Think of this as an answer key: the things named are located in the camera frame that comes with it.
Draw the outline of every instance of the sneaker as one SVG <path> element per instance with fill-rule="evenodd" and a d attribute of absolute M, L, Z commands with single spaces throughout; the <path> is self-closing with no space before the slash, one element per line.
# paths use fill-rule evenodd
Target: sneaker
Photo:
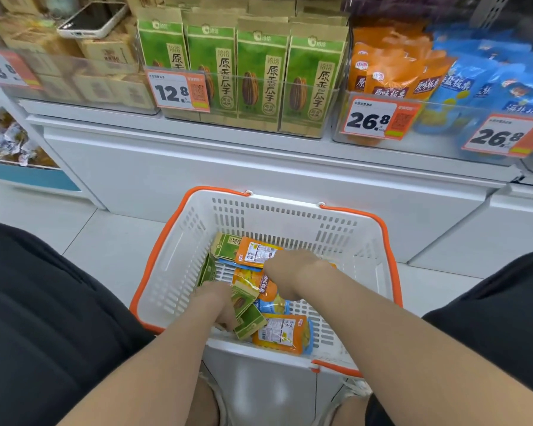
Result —
<path fill-rule="evenodd" d="M 229 410 L 227 409 L 227 404 L 223 398 L 221 388 L 203 362 L 201 362 L 201 366 L 199 368 L 199 376 L 209 385 L 209 387 L 211 387 L 211 390 L 215 395 L 215 401 L 217 402 L 217 407 L 219 408 L 219 426 L 233 426 L 233 423 L 229 418 Z"/>
<path fill-rule="evenodd" d="M 362 398 L 368 398 L 373 391 L 367 384 L 367 381 L 361 379 L 348 378 L 342 380 L 342 386 L 329 403 L 324 413 L 314 420 L 312 426 L 330 426 L 334 421 L 334 416 L 338 408 L 340 408 L 343 401 L 352 396 L 361 396 Z"/>

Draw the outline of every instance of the white cabinet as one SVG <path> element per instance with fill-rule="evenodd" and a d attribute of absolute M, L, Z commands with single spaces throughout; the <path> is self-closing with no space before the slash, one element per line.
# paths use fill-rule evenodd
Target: white cabinet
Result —
<path fill-rule="evenodd" d="M 45 128 L 47 142 L 114 214 L 165 222 L 184 193 L 197 185 L 325 202 L 383 218 L 400 262 L 481 205 L 489 190 L 414 171 L 258 146 L 95 129 L 95 124 L 60 125 Z"/>
<path fill-rule="evenodd" d="M 509 185 L 410 264 L 485 278 L 533 251 L 533 187 Z"/>

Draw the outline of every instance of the smartphone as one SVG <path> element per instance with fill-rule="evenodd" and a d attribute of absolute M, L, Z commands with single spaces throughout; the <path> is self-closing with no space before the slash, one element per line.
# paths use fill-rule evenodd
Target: smartphone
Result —
<path fill-rule="evenodd" d="M 57 27 L 64 38 L 105 38 L 126 16 L 126 3 L 92 1 Z"/>

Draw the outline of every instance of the phone screen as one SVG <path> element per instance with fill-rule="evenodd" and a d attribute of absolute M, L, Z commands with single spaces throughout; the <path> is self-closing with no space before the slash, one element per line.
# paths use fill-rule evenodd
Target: phone screen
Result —
<path fill-rule="evenodd" d="M 116 15 L 124 3 L 91 3 L 60 28 L 62 30 L 98 30 Z"/>

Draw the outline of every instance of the price label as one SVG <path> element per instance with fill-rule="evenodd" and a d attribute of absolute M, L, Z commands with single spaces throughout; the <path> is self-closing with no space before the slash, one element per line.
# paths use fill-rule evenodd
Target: price label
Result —
<path fill-rule="evenodd" d="M 0 85 L 43 89 L 39 80 L 18 54 L 2 50 L 0 50 Z"/>
<path fill-rule="evenodd" d="M 419 103 L 354 97 L 341 132 L 401 140 L 420 110 Z"/>
<path fill-rule="evenodd" d="M 462 149 L 525 158 L 533 152 L 533 118 L 491 115 Z"/>
<path fill-rule="evenodd" d="M 185 111 L 210 111 L 204 74 L 147 69 L 146 76 L 157 106 Z"/>

